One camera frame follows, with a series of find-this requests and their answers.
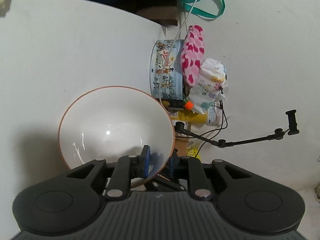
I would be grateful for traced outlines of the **white ceramic bowl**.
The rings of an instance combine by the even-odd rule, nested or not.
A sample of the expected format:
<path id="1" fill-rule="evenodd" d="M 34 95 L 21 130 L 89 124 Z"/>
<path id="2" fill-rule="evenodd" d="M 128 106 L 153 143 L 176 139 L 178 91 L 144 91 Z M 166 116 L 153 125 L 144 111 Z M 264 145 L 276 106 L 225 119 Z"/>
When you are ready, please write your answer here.
<path id="1" fill-rule="evenodd" d="M 139 155 L 148 145 L 148 176 L 133 179 L 132 187 L 155 178 L 175 146 L 165 108 L 151 95 L 125 86 L 101 87 L 80 96 L 62 116 L 57 137 L 69 169 L 95 159 L 115 163 L 122 156 Z"/>

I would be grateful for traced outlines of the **yellow box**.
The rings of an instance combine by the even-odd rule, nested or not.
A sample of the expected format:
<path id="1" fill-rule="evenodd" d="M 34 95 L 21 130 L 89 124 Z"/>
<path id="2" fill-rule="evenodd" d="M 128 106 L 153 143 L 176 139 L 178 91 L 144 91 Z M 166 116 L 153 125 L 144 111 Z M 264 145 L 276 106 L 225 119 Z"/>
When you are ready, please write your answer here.
<path id="1" fill-rule="evenodd" d="M 207 121 L 207 113 L 199 114 L 188 110 L 179 110 L 172 113 L 172 120 L 185 121 L 188 123 L 205 124 Z"/>

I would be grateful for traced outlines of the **orange bottle cap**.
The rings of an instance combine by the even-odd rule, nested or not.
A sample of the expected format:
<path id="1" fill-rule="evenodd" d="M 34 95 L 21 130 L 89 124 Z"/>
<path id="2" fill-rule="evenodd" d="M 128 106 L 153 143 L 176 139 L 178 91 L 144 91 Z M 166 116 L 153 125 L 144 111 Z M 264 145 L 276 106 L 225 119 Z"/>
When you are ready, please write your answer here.
<path id="1" fill-rule="evenodd" d="M 186 110 L 188 110 L 188 111 L 192 110 L 193 106 L 194 106 L 194 104 L 193 104 L 191 101 L 188 101 L 188 100 L 187 100 L 187 101 L 184 103 L 184 108 L 185 108 Z"/>

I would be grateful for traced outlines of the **white printed plastic bag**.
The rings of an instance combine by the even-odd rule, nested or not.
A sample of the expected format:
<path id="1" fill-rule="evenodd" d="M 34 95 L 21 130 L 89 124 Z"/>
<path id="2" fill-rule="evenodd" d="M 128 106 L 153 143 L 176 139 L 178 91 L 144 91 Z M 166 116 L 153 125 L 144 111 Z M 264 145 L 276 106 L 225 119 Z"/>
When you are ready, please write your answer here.
<path id="1" fill-rule="evenodd" d="M 192 111 L 204 114 L 214 103 L 226 100 L 228 82 L 226 68 L 215 59 L 207 58 L 201 65 L 195 86 L 187 99 L 193 103 Z"/>

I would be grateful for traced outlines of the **blue cookie tin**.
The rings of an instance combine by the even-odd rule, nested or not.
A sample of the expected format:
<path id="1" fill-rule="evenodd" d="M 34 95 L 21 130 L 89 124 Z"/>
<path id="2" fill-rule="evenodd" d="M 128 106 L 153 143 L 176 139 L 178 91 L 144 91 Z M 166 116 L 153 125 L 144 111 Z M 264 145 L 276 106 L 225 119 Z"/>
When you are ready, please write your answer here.
<path id="1" fill-rule="evenodd" d="M 183 99 L 180 55 L 183 40 L 158 40 L 150 59 L 150 91 L 155 98 Z"/>

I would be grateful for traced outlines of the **pink patterned cloth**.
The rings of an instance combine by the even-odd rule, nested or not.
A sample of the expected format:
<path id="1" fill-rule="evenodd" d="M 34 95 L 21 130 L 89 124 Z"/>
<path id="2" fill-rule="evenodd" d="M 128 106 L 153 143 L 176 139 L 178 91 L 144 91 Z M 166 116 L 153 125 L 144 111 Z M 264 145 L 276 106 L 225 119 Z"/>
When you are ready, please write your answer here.
<path id="1" fill-rule="evenodd" d="M 185 83 L 194 87 L 205 52 L 203 28 L 190 25 L 183 42 L 180 63 Z"/>

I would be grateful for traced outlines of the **brown cardboard box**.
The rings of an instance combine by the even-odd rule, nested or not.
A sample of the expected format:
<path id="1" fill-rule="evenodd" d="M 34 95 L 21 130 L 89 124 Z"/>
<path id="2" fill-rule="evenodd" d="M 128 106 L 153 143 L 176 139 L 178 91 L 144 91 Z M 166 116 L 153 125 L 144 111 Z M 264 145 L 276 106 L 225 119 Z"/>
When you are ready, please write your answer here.
<path id="1" fill-rule="evenodd" d="M 149 7 L 137 11 L 137 15 L 162 26 L 178 26 L 178 8 L 176 6 Z"/>

